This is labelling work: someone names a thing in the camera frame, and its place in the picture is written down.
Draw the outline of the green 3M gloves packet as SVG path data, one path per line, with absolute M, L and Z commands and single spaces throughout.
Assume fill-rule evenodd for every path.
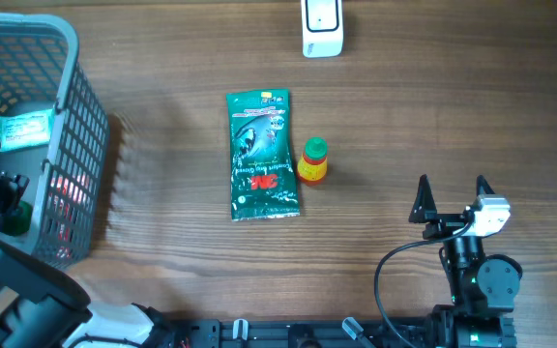
M 230 208 L 234 221 L 300 213 L 291 154 L 287 89 L 226 96 L 230 145 Z

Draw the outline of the green cap sauce bottle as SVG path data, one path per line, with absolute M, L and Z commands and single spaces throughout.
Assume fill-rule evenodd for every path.
M 320 184 L 328 172 L 328 144 L 321 137 L 310 138 L 297 162 L 297 175 L 309 186 Z

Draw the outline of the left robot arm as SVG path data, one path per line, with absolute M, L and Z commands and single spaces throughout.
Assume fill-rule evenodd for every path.
M 0 174 L 0 224 L 19 213 L 28 180 Z M 0 239 L 0 347 L 174 347 L 151 307 L 93 304 L 63 272 Z

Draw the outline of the teal white sachet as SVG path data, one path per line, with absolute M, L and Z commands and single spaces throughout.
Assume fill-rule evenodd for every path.
M 5 153 L 47 145 L 53 126 L 53 109 L 0 117 L 0 151 Z

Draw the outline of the red packet in basket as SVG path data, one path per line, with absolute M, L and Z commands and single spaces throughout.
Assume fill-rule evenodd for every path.
M 56 195 L 49 195 L 51 204 L 56 213 L 65 219 L 68 225 L 59 226 L 58 238 L 62 241 L 73 240 L 73 224 L 78 220 L 78 208 L 86 205 L 87 194 L 84 192 L 89 187 L 89 180 L 85 174 L 79 174 L 75 179 L 68 179 L 61 175 L 51 180 L 50 186 L 55 189 Z

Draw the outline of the green lid white jar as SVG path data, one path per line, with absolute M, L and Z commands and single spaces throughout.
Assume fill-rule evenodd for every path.
M 25 201 L 20 201 L 16 210 L 3 218 L 0 232 L 12 237 L 27 233 L 30 229 L 32 214 L 33 206 Z

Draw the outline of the grey plastic mesh basket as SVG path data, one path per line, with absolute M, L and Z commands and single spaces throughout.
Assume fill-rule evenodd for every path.
M 0 239 L 58 269 L 90 251 L 94 217 L 109 142 L 109 124 L 98 96 L 79 63 L 79 40 L 69 22 L 50 14 L 0 13 L 0 117 L 53 109 L 47 145 L 0 151 L 0 171 L 30 179 L 23 201 L 33 206 L 30 229 Z M 58 238 L 68 225 L 51 204 L 50 182 L 85 174 L 86 205 L 78 208 L 73 240 Z

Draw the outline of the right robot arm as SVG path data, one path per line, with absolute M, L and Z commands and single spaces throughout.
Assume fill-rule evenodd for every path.
M 426 241 L 442 244 L 439 257 L 452 304 L 438 304 L 425 319 L 424 347 L 502 347 L 517 345 L 514 298 L 523 271 L 507 255 L 484 252 L 483 240 L 503 229 L 511 216 L 509 201 L 494 192 L 484 176 L 476 199 L 457 214 L 437 211 L 429 180 L 422 175 L 409 216 L 423 223 Z

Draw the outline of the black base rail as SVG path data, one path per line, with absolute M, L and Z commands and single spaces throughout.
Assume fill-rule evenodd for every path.
M 387 324 L 348 317 L 342 321 L 175 321 L 174 348 L 345 348 L 499 347 L 515 348 L 513 320 L 402 317 Z

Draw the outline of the white barcode scanner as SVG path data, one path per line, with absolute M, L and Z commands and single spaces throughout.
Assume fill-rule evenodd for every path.
M 301 0 L 303 55 L 308 59 L 339 56 L 343 49 L 341 0 Z

